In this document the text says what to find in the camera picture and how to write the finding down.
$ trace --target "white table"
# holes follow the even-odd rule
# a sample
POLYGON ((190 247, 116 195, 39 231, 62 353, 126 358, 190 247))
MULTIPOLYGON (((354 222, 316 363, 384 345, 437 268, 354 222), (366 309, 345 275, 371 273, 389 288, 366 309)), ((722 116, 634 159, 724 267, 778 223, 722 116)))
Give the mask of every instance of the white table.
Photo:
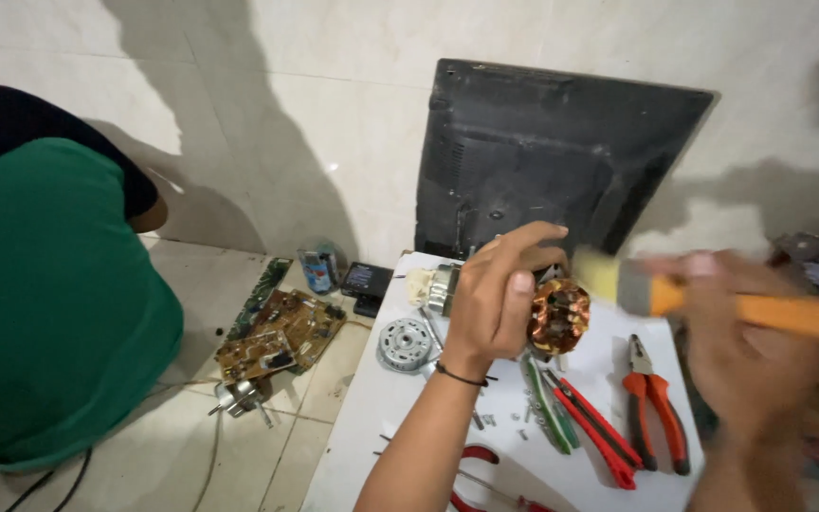
MULTIPOLYGON (((449 260, 414 252, 400 258, 394 274, 403 275, 418 267, 433 269, 446 262, 449 260)), ((471 427, 468 436, 468 443, 492 448, 501 461, 492 466, 470 459, 462 461, 461 467, 504 494, 523 494, 560 512, 683 510, 703 467, 703 452, 669 326, 664 320, 629 317, 605 302, 594 301, 591 312, 590 329, 569 354, 570 368, 564 376, 625 438, 630 438, 625 419, 627 396, 620 382, 630 372, 628 336, 632 333, 640 336, 653 359, 654 371, 670 383, 669 397, 687 435, 691 474, 678 476, 672 472, 663 427, 651 406, 648 428, 660 468, 657 472, 639 471, 635 476, 637 490, 625 491, 615 486, 599 452, 579 426, 575 425, 575 430, 582 448, 569 456, 563 455, 552 447, 533 420, 529 424, 523 422, 527 383, 520 364, 511 361, 495 362, 489 375, 499 380, 485 389, 485 395, 476 404, 480 414, 494 414, 498 425, 486 426, 484 431, 471 427), (512 413, 520 414, 520 420, 512 421, 512 413), (520 428, 526 429, 529 441, 519 436, 520 428)), ((435 316, 435 327, 443 338, 448 332, 448 320, 435 316)), ((375 356, 381 328, 407 317, 420 319, 415 308, 407 303, 404 281, 396 279, 391 281, 372 327, 328 439, 328 448, 309 486, 303 512, 352 510, 375 464, 376 457, 371 452, 381 451, 387 445, 379 434, 393 436, 421 393, 425 385, 422 375, 404 375, 385 369, 375 356)), ((413 483, 396 481, 393 485, 412 487, 413 483)), ((456 486, 464 498, 489 512, 514 508, 461 476, 456 486)))

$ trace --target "black bracelet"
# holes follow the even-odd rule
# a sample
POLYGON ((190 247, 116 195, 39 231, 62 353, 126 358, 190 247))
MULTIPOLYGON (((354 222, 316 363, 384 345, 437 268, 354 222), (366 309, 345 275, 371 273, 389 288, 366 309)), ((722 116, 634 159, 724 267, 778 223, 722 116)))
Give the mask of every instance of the black bracelet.
POLYGON ((448 369, 445 368, 444 365, 441 364, 441 361, 436 361, 435 362, 435 369, 438 370, 439 374, 445 374, 448 377, 452 377, 454 379, 457 379, 462 383, 477 385, 477 386, 480 386, 480 387, 489 387, 489 381, 483 380, 482 382, 477 383, 476 381, 468 381, 467 379, 464 379, 463 377, 461 377, 459 375, 454 375, 451 372, 448 372, 448 369))

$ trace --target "paint brush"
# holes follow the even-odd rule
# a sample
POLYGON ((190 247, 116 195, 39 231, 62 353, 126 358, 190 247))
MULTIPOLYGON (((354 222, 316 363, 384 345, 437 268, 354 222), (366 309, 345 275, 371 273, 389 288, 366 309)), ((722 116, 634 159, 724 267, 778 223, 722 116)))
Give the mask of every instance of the paint brush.
MULTIPOLYGON (((663 316, 684 304, 684 289, 663 276, 646 274, 640 263, 616 260, 577 248, 572 274, 593 297, 615 302, 639 316, 663 316)), ((819 298, 739 294, 738 317, 748 323, 819 338, 819 298)))

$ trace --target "black monitor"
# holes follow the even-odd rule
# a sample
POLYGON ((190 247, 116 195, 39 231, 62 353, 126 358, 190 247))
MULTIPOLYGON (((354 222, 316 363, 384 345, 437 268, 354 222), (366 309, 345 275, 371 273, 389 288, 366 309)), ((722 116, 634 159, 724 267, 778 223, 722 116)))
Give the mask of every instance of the black monitor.
POLYGON ((441 59, 416 250, 465 260, 533 220, 614 254, 710 107, 709 91, 441 59))

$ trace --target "green shirt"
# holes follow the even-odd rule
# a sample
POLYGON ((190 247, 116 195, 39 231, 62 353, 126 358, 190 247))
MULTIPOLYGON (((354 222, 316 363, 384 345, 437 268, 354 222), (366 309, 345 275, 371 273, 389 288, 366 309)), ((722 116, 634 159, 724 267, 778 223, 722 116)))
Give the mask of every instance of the green shirt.
POLYGON ((173 360, 182 308, 112 160, 63 138, 0 157, 0 471, 92 446, 173 360))

